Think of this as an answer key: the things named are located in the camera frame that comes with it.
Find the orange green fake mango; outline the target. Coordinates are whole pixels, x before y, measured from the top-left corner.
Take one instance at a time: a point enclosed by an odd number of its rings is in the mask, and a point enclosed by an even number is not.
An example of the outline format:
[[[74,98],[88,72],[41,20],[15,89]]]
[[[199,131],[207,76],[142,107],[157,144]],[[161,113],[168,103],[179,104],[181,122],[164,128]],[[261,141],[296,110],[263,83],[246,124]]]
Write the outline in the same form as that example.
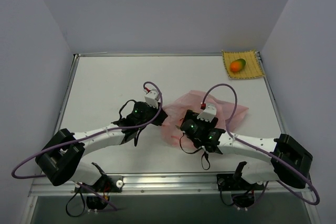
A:
[[[237,60],[234,60],[230,63],[229,65],[229,69],[231,72],[233,73],[237,73],[237,72],[240,72],[244,69],[246,65],[246,60],[243,59],[243,58],[239,58]]]

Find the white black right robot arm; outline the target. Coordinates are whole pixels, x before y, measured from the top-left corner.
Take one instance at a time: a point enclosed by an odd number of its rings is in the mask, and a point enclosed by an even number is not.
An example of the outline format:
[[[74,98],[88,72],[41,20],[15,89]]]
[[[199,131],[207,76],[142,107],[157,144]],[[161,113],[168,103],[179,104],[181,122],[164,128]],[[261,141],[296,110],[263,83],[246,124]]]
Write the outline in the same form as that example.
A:
[[[244,189],[250,184],[281,181],[296,189],[306,186],[313,156],[299,142],[287,134],[277,138],[257,138],[228,133],[217,128],[218,118],[201,120],[191,110],[180,129],[194,147],[206,153],[234,154],[259,160],[256,165],[242,161],[233,175],[236,187]]]

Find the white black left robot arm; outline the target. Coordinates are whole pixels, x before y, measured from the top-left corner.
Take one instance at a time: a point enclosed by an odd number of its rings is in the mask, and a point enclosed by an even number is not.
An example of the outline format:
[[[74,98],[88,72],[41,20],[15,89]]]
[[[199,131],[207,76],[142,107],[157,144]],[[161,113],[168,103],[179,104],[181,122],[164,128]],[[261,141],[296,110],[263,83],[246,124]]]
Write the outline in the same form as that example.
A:
[[[35,162],[54,186],[67,181],[80,182],[92,191],[100,192],[107,184],[112,184],[112,180],[96,163],[86,163],[82,158],[109,146],[129,141],[137,144],[147,123],[161,126],[166,118],[164,110],[150,107],[145,102],[134,102],[130,114],[120,116],[107,127],[77,133],[59,130],[45,145],[47,152],[37,156]]]

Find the yellow woven mat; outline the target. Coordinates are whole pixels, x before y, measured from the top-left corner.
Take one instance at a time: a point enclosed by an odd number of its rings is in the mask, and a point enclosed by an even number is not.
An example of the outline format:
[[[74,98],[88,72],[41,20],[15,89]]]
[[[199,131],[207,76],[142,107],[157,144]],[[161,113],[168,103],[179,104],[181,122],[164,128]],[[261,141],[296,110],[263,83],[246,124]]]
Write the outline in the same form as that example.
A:
[[[222,50],[222,58],[224,68],[230,79],[249,80],[265,76],[255,50],[239,52]]]

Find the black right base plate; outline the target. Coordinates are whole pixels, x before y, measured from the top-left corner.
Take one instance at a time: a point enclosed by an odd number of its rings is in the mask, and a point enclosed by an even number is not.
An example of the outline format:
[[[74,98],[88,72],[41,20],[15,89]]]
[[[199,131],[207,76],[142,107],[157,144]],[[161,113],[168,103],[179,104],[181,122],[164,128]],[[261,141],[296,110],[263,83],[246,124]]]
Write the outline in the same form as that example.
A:
[[[249,184],[242,178],[234,178],[233,173],[217,174],[217,188],[219,191],[247,191],[247,190],[263,190],[265,184]]]

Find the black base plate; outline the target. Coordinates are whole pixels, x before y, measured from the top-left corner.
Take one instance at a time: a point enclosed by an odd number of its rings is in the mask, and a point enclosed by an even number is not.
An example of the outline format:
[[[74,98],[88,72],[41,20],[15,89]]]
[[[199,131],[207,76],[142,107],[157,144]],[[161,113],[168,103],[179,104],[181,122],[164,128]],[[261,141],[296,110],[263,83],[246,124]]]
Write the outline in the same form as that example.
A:
[[[121,175],[102,175],[102,177],[93,185],[88,185],[83,182],[88,188],[98,193],[121,193],[124,185],[123,176]]]
[[[219,191],[247,191],[247,190],[263,190],[265,184],[249,184],[242,178],[234,178],[233,173],[217,174],[217,188]]]

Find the aluminium front rail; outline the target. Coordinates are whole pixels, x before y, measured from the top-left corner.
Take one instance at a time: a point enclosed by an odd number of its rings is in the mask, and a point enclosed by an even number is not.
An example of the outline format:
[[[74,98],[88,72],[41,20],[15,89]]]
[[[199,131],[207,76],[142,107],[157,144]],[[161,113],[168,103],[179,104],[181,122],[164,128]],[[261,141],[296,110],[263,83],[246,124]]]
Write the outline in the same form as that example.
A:
[[[215,173],[185,174],[123,174],[123,186],[116,195],[186,195],[215,194],[217,178]],[[47,179],[33,181],[30,196],[71,196],[75,183],[54,187]]]

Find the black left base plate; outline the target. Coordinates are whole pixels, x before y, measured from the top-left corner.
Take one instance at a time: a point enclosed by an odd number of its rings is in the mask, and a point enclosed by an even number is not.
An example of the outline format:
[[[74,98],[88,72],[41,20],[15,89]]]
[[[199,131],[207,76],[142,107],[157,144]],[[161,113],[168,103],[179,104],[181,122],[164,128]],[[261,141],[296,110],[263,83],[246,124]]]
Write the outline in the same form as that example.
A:
[[[123,176],[121,175],[102,175],[102,177],[93,185],[88,185],[83,182],[88,188],[98,193],[121,193],[124,185]]]

